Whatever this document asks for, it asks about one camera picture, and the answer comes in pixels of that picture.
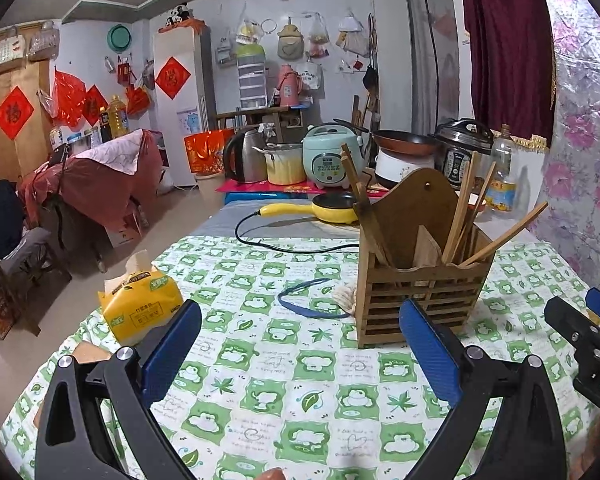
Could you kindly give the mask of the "person right hand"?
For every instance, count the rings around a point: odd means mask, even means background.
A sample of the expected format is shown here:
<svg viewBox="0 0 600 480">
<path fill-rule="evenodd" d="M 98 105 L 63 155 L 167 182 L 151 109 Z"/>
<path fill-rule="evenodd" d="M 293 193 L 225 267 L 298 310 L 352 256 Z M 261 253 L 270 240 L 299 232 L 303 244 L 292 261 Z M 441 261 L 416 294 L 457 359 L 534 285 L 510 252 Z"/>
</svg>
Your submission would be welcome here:
<svg viewBox="0 0 600 480">
<path fill-rule="evenodd" d="M 259 474 L 256 480 L 286 480 L 286 477 L 282 468 L 275 467 Z"/>
</svg>

